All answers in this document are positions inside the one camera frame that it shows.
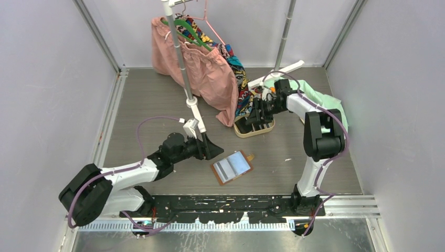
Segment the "beige oval card tray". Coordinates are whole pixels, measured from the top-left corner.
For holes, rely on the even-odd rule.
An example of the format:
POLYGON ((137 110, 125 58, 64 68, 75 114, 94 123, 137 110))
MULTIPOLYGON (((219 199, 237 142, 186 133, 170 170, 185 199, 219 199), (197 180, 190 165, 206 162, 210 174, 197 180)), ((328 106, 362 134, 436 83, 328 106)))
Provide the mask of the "beige oval card tray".
POLYGON ((234 125, 233 125, 235 135, 242 139, 268 133, 268 132, 272 131, 272 129, 274 128, 274 126, 276 124, 275 120, 272 120, 272 122, 261 124, 261 125, 252 124, 251 127, 249 128, 245 124, 246 119, 247 119, 246 115, 238 116, 235 118, 234 125))

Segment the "brown leather card holder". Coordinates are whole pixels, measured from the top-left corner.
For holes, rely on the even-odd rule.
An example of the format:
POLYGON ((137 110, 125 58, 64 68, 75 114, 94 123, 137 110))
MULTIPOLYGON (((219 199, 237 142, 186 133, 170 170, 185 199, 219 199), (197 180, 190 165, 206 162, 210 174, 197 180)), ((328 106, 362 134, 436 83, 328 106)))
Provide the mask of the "brown leather card holder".
POLYGON ((233 154, 213 163, 210 168, 220 186, 224 186, 233 180, 253 171, 251 156, 244 151, 236 151, 233 154))

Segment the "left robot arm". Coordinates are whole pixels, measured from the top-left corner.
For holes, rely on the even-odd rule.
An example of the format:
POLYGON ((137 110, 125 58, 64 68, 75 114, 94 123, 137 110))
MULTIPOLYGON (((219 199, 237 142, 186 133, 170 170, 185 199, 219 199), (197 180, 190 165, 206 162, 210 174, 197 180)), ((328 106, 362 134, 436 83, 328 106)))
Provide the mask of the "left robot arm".
POLYGON ((86 226, 102 215, 118 212, 148 216, 154 203, 142 183, 165 178, 183 160, 211 160, 224 152, 207 134, 202 136, 200 140, 174 132, 142 161, 112 168, 99 168, 93 163, 84 166, 58 196, 71 226, 86 226))

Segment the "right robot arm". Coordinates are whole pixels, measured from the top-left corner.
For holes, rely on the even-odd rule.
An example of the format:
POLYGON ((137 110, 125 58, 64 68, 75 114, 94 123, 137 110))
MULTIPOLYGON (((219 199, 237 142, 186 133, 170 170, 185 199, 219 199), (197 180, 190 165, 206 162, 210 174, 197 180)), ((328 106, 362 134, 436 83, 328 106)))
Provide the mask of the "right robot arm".
POLYGON ((280 112, 291 112, 304 120, 303 148, 307 155, 300 180, 291 194, 290 207, 303 216, 320 205, 322 179, 329 165, 346 149, 346 130, 338 109, 326 109, 291 88, 288 79, 274 82, 275 93, 266 99, 254 98, 250 114, 242 125, 259 129, 280 112))

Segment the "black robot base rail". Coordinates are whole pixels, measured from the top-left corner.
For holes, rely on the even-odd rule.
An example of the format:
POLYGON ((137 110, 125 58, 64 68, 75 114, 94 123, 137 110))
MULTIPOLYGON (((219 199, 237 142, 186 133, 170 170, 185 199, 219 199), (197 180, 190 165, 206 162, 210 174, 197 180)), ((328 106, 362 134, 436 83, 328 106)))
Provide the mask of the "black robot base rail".
POLYGON ((203 224, 239 223, 244 215, 251 224, 285 223, 287 217, 308 217, 317 210, 322 199, 299 198, 295 195, 155 195, 136 211, 133 218, 154 218, 159 222, 203 224))

